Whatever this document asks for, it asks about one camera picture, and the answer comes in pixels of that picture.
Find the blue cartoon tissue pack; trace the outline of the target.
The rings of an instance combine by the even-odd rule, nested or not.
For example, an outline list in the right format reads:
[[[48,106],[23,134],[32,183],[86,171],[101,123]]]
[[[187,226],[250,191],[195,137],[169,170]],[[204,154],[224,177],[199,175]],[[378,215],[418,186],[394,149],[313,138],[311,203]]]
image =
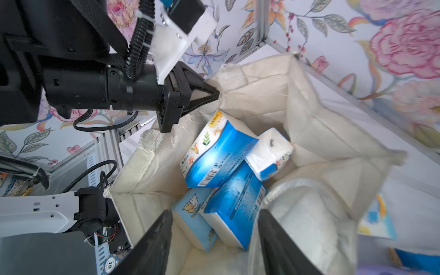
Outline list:
[[[172,205],[174,221],[183,230],[191,244],[199,250],[209,252],[218,235],[199,213],[213,189],[189,189],[180,200]]]

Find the blue floral tissue pack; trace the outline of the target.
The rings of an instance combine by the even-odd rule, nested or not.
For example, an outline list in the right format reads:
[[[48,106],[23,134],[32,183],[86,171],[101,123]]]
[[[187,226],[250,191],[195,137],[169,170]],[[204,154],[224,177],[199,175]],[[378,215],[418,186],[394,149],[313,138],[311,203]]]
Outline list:
[[[216,110],[179,164],[187,187],[220,187],[258,140],[242,121]]]

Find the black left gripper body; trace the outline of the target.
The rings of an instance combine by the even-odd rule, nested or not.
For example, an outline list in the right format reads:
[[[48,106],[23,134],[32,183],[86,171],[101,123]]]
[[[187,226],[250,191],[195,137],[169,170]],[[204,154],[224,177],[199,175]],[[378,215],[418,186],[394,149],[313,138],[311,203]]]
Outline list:
[[[42,98],[65,119],[74,110],[155,111],[162,132],[181,118],[178,62],[159,85],[146,63],[155,2],[140,1],[127,41],[105,1],[1,2],[1,124],[37,121]]]

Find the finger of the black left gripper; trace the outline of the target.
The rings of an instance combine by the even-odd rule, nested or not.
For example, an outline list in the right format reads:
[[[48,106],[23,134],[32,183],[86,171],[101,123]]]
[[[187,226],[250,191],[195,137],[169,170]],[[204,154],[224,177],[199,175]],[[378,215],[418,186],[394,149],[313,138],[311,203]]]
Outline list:
[[[197,108],[218,100],[220,92],[187,64],[178,62],[179,89],[181,90],[181,118]]]

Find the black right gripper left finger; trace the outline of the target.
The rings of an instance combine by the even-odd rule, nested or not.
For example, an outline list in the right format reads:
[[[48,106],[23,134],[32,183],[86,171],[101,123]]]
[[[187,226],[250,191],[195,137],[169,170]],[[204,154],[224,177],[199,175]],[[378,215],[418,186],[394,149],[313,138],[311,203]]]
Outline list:
[[[172,240],[173,215],[165,210],[152,224],[113,275],[164,275]]]

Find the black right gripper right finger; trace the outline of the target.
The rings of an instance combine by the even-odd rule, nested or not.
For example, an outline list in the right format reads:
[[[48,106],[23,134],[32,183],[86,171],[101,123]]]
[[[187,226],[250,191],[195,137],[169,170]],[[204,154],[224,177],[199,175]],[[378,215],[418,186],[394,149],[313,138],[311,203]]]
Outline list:
[[[267,209],[260,211],[258,232],[267,275],[320,275]]]

